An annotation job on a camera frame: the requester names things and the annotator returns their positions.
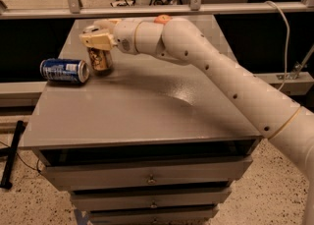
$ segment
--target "black stand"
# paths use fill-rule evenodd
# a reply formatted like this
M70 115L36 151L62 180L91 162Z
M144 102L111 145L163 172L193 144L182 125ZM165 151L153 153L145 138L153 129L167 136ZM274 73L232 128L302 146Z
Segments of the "black stand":
M8 156L5 169L3 171L0 188L10 190L12 183L10 182L10 176L12 173L14 159L18 150L21 134L25 130L24 122L18 121L16 130L13 135L11 147L0 149L0 157Z

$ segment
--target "drawer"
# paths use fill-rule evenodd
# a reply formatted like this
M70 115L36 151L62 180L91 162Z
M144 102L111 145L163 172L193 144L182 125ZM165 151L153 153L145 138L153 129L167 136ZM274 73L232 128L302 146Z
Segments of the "drawer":
M47 167L42 174L60 191L116 189L239 179L250 156Z
M218 207L202 205L193 207L172 207L154 210L88 212L94 225L122 224L165 224L171 221L208 220L216 215Z
M80 210L160 208L222 203L231 193L230 188L211 188L211 184L189 184L115 190L77 192L72 203Z

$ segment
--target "orange object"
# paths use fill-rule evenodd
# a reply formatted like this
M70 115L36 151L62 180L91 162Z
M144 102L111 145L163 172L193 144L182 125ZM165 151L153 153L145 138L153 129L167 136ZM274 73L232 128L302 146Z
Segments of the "orange object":
M170 19L171 17L168 15L161 15L155 19L154 23L165 25Z

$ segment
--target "can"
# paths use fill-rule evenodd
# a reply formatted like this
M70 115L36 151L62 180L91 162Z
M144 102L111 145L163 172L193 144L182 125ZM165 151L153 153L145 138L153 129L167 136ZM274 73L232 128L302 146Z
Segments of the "can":
M85 61L75 59L47 59L40 64L41 76L49 81L83 84L89 78Z
M87 48L92 69L96 75L107 74L111 71L113 62L110 51L96 48Z

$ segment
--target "white cable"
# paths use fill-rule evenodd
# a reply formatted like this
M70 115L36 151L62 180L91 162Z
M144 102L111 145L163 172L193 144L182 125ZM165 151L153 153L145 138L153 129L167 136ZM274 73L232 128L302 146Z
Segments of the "white cable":
M286 24L286 27L287 27L287 36L286 36L286 46L285 46L285 74L284 74L284 79L283 79L283 82L282 82L282 85L278 88L278 90L282 90L282 88L284 87L285 85L285 82L286 82L286 78L287 78L287 66L288 66L288 41L289 41L289 38L290 38L290 26L288 25L288 20L283 12L283 10L277 6L277 4L275 2L272 2L272 1L266 1L267 4L269 4L270 6L276 8L279 13L282 15L283 17L283 20Z

